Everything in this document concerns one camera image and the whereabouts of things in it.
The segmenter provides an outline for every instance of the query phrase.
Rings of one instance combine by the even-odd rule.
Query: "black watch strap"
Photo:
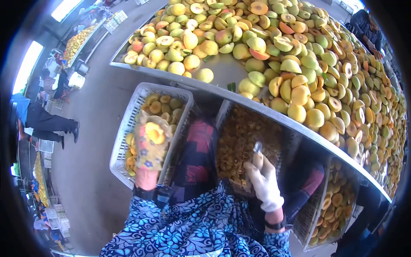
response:
[[[287,225],[287,217],[284,214],[283,221],[277,224],[270,224],[268,221],[264,220],[264,225],[269,229],[280,230]]]
[[[154,200],[154,192],[155,192],[154,189],[147,191],[147,190],[136,187],[136,185],[134,185],[134,188],[133,188],[133,195],[140,197],[143,200]]]

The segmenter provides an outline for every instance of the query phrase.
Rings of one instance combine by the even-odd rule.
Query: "stainless steel table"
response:
[[[153,1],[148,2],[145,6],[152,5]],[[161,8],[153,8],[153,6],[148,7],[148,9],[157,10]],[[144,20],[140,20],[137,28],[141,28],[144,24],[148,23],[152,15],[146,15]],[[233,93],[227,90],[227,84],[235,82],[236,85],[243,79],[247,77],[247,71],[244,69],[244,65],[242,61],[236,60],[231,54],[219,54],[213,58],[211,58],[207,62],[201,61],[200,67],[203,68],[210,68],[214,73],[214,80],[208,84],[202,81],[180,76],[177,74],[172,74],[170,72],[164,72],[158,69],[150,69],[142,66],[137,65],[129,65],[122,63],[124,56],[127,54],[127,47],[129,46],[128,38],[125,40],[123,45],[117,50],[115,55],[112,57],[110,61],[110,65],[114,67],[119,67],[123,69],[133,70],[139,73],[143,73],[149,76],[153,76],[162,80],[169,81],[170,83],[177,83],[181,87],[184,87],[189,90],[201,90],[202,93],[206,95],[213,95],[216,97],[220,97],[223,99],[227,99],[229,101],[235,102],[237,104],[243,105],[257,113],[267,116],[270,119],[275,120],[279,124],[297,131],[301,133],[306,138],[310,139],[312,142],[319,144],[324,149],[326,149],[329,153],[333,154],[334,156],[340,158],[342,161],[350,165],[353,169],[358,171],[361,175],[363,175],[371,184],[378,188],[381,194],[391,203],[391,198],[388,194],[384,191],[383,187],[380,186],[377,181],[361,166],[359,165],[354,159],[352,159],[348,154],[346,154],[343,150],[317,134],[316,132],[310,130],[306,126],[294,121],[293,119],[289,118],[288,116],[277,112],[269,107],[266,107],[260,103],[252,101],[248,98],[243,97],[240,94]],[[192,71],[193,77],[195,77],[196,71]]]

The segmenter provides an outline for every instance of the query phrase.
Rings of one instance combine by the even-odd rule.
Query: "window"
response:
[[[23,62],[21,63],[20,69],[18,70],[16,81],[14,82],[13,95],[19,92],[24,92],[27,85],[27,78],[31,75],[31,71],[33,70],[42,50],[43,46],[36,41],[31,43],[24,56]]]
[[[364,4],[360,0],[343,0],[349,7],[354,10],[354,13],[358,12],[361,9],[364,9]]]
[[[82,0],[63,0],[54,10],[51,16],[58,22],[61,22],[64,17],[76,7]]]

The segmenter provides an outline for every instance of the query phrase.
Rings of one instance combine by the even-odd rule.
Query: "bucket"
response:
[[[77,62],[75,71],[78,72],[81,76],[85,76],[88,73],[88,70],[89,67],[84,62]]]
[[[70,77],[69,80],[69,87],[80,89],[85,82],[85,77],[81,76],[77,72],[74,72],[73,75]]]

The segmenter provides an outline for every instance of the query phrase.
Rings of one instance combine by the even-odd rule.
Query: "green leaf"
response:
[[[227,89],[229,90],[229,91],[231,91],[231,92],[236,92],[236,84],[233,82],[233,83],[230,83],[230,84],[227,84]]]
[[[326,73],[325,73],[325,72],[323,72],[323,78],[324,78],[324,83],[328,81],[328,78],[327,78],[327,76],[326,76]]]
[[[209,59],[211,59],[213,56],[206,56],[203,58],[203,61],[206,63]]]

